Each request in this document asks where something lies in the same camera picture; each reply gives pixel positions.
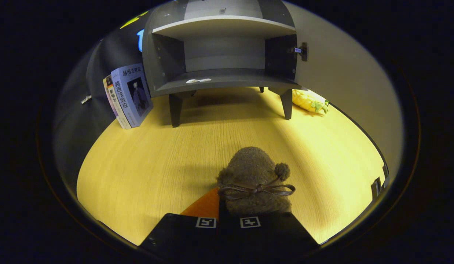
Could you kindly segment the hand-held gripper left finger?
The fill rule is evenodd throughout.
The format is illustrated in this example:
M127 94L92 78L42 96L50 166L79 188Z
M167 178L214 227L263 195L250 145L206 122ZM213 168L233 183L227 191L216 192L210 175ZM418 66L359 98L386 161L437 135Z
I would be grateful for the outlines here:
M182 212L165 214L139 247L153 253L211 253L229 248L218 191L214 187Z

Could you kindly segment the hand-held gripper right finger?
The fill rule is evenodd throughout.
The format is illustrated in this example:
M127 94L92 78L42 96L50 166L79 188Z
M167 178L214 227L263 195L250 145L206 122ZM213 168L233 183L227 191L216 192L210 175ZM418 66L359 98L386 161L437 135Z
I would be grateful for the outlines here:
M309 252L319 247L290 212L229 216L228 242L242 253Z

